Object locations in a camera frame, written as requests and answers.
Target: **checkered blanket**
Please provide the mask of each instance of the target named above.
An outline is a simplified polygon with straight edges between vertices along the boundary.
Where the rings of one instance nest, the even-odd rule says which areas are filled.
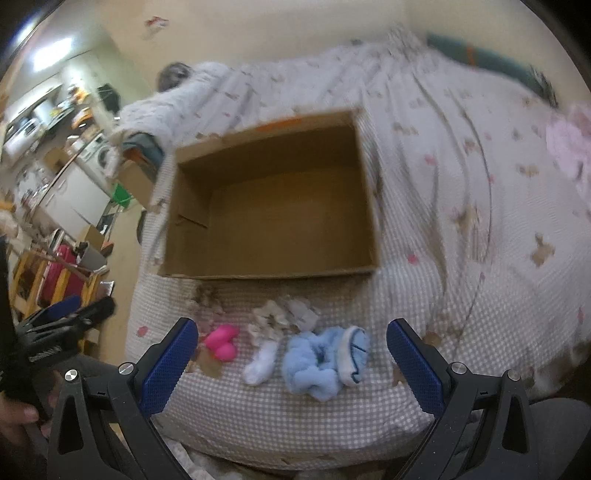
[[[206,322],[199,282],[162,278],[175,148],[306,112],[359,107],[382,264],[371,276],[218,281],[237,359],[213,379],[182,376],[161,431],[210,455],[266,468],[311,469],[409,453],[432,422],[385,344],[404,317],[448,361],[475,373],[517,370],[532,397],[555,392],[591,339],[590,212],[545,147],[552,110],[499,74],[459,65],[406,30],[316,57],[228,68],[201,65],[186,83],[127,106],[113,143],[153,134],[166,159],[147,215],[126,350],[137,360],[180,316]],[[326,403],[291,395],[279,368],[249,387],[252,308],[283,294],[310,299],[319,328],[372,336],[367,375]]]

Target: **pink cloth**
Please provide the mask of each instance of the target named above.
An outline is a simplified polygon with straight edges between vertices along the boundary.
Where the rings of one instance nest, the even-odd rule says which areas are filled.
[[[574,105],[546,127],[546,146],[591,207],[591,105]]]

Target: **finger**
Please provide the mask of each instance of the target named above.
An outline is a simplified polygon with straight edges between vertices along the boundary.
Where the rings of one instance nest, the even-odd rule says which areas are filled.
[[[60,396],[61,382],[63,380],[61,373],[54,371],[53,375],[56,378],[56,383],[53,385],[53,388],[51,389],[51,391],[49,392],[49,396],[47,397],[47,401],[51,408],[56,407],[57,399]]]
[[[0,422],[8,425],[25,425],[39,420],[39,413],[32,405],[6,398],[0,393]]]
[[[46,438],[49,439],[49,436],[51,435],[51,420],[48,421],[47,423],[44,423],[43,425],[41,425],[41,434]]]
[[[28,442],[27,432],[22,425],[0,423],[0,435],[13,445],[25,446]]]

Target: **metal screw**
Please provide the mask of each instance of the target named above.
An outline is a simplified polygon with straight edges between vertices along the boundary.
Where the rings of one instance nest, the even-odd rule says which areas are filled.
[[[517,382],[521,378],[519,373],[517,373],[515,370],[507,371],[507,377],[509,377],[509,380],[513,380],[513,382]]]
[[[468,367],[461,362],[453,362],[452,371],[458,375],[463,375],[468,371]]]
[[[129,375],[132,371],[134,371],[134,365],[126,362],[119,366],[119,373],[121,375]]]
[[[76,377],[78,376],[78,372],[74,369],[72,370],[68,370],[66,372],[66,374],[64,375],[64,378],[66,379],[67,382],[72,382],[76,379]]]

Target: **kitchen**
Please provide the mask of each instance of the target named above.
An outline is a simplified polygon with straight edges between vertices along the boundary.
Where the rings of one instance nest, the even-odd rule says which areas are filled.
[[[92,1],[66,1],[34,42],[4,112],[0,190],[43,235],[62,228],[78,238],[100,225],[115,190],[125,196],[106,172],[107,139],[120,109],[151,89]]]

